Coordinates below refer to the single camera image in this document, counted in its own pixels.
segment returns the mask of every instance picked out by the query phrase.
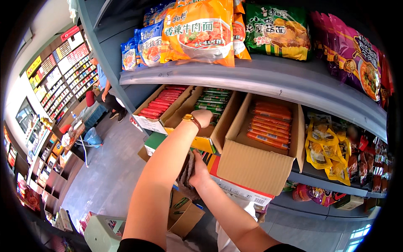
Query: blue shirt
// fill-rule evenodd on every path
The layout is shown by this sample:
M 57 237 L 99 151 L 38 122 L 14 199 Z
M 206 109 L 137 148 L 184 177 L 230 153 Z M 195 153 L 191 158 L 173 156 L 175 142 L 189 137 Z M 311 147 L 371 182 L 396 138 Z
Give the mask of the blue shirt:
M 100 90 L 103 90 L 106 87 L 106 76 L 99 64 L 97 65 L 97 70 L 98 70 L 98 77 L 100 79 Z

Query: brown leather watch strap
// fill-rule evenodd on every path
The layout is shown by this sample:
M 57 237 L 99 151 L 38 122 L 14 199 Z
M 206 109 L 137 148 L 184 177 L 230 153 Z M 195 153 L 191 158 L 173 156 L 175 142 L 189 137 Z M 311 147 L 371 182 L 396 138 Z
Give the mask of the brown leather watch strap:
M 192 122 L 194 122 L 196 124 L 196 126 L 199 128 L 199 131 L 202 129 L 201 128 L 202 126 L 200 125 L 199 121 L 195 117 L 192 117 Z

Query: handwritten price number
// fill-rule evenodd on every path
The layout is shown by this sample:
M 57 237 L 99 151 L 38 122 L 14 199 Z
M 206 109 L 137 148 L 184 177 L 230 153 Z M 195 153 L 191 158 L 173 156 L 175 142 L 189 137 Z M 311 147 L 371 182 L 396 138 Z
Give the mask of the handwritten price number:
M 169 75 L 172 75 L 172 71 L 169 71 L 169 72 L 167 72 L 166 74 L 160 73 L 160 74 L 158 75 L 158 77 L 169 77 Z

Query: floor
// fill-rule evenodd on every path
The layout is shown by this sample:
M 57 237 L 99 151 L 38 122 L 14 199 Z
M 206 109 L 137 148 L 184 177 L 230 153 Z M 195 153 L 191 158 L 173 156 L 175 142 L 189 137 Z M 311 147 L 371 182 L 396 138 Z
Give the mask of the floor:
M 138 155 L 143 133 L 129 122 L 129 116 L 118 123 L 106 116 L 96 126 L 103 146 L 91 148 L 89 167 L 81 168 L 74 179 L 62 207 L 69 210 L 73 223 L 92 211 L 102 215 L 126 217 L 131 193 L 145 161 Z M 205 206 L 199 200 L 196 203 Z M 215 219 L 206 214 L 187 236 L 197 251 L 217 251 Z M 370 229 L 371 222 L 322 221 L 268 209 L 261 227 L 273 238 L 308 252 L 353 251 Z

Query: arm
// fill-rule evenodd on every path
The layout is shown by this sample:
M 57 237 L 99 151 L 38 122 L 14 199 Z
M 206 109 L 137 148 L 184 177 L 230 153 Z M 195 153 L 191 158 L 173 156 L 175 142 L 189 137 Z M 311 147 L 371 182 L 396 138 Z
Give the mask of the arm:
M 105 90 L 104 90 L 104 92 L 102 93 L 102 100 L 103 100 L 104 102 L 105 102 L 105 98 L 106 98 L 106 95 L 107 95 L 109 89 L 110 89 L 110 83 L 109 83 L 109 80 L 106 80 Z
M 280 242 L 271 238 L 259 224 L 233 202 L 211 179 L 200 153 L 195 154 L 195 175 L 189 182 L 240 251 L 262 252 Z
M 208 110 L 192 114 L 203 128 L 213 116 Z M 123 239 L 146 240 L 166 250 L 170 192 L 198 131 L 193 122 L 182 121 L 155 150 L 132 194 Z

